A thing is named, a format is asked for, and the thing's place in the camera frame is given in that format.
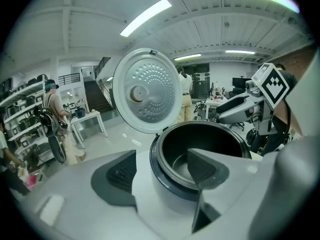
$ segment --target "rice cooker lid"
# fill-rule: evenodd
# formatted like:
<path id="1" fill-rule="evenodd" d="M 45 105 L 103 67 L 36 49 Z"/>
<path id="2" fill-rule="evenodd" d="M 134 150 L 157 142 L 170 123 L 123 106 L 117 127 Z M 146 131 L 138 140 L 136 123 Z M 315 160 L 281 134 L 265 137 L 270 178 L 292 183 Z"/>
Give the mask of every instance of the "rice cooker lid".
<path id="1" fill-rule="evenodd" d="M 154 134 L 172 125 L 182 104 L 182 88 L 174 64 L 161 52 L 140 48 L 117 65 L 113 97 L 122 118 L 136 130 Z"/>

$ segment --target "inner pot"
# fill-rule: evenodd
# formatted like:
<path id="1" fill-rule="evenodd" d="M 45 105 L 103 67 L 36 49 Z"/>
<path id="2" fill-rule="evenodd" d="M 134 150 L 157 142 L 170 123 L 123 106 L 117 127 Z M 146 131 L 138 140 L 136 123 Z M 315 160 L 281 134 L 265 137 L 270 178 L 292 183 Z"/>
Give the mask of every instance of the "inner pot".
<path id="1" fill-rule="evenodd" d="M 173 181 L 192 190 L 198 188 L 188 171 L 188 149 L 251 159 L 245 141 L 233 130 L 218 123 L 190 121 L 166 129 L 156 143 L 157 161 Z"/>

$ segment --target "staircase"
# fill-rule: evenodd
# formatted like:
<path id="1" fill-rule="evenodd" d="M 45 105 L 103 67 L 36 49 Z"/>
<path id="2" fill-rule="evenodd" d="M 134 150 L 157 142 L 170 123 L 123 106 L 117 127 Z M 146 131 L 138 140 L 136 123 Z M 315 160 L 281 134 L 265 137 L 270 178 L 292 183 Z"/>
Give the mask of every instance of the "staircase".
<path id="1" fill-rule="evenodd" d="M 105 96 L 99 89 L 96 81 L 84 82 L 84 88 L 90 111 L 96 110 L 103 113 L 113 110 L 112 106 L 108 103 Z"/>

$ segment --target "white table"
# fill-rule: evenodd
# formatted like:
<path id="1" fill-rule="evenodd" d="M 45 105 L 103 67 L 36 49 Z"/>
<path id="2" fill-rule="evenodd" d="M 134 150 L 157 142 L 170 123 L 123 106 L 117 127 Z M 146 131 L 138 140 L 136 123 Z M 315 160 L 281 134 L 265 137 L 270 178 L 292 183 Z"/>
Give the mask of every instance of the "white table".
<path id="1" fill-rule="evenodd" d="M 218 107 L 221 104 L 225 103 L 228 99 L 226 97 L 223 97 L 223 99 L 207 99 L 205 101 L 205 105 L 206 105 L 206 109 L 205 109 L 205 118 L 208 119 L 208 115 L 209 115 L 209 108 L 210 107 Z"/>
<path id="2" fill-rule="evenodd" d="M 84 117 L 81 118 L 73 118 L 70 122 L 71 127 L 75 133 L 76 138 L 78 139 L 79 143 L 81 144 L 82 148 L 85 149 L 85 145 L 84 145 L 84 138 L 82 137 L 81 133 L 78 131 L 76 124 L 84 122 L 85 120 L 91 119 L 91 118 L 96 118 L 98 120 L 101 132 L 104 133 L 105 137 L 108 137 L 107 131 L 105 129 L 105 125 L 104 122 L 101 119 L 101 115 L 99 111 L 95 111 L 95 112 L 90 112 L 88 114 L 85 114 Z"/>

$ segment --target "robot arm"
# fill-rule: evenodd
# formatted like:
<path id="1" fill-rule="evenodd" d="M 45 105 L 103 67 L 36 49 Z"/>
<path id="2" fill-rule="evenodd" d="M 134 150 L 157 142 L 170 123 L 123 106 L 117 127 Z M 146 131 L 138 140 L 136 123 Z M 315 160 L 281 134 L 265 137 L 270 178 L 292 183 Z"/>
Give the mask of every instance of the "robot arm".
<path id="1" fill-rule="evenodd" d="M 218 106 L 218 122 L 235 124 L 250 121 L 260 135 L 274 134 L 274 109 L 289 91 L 283 76 L 272 63 L 264 63 L 245 83 L 246 92 Z"/>

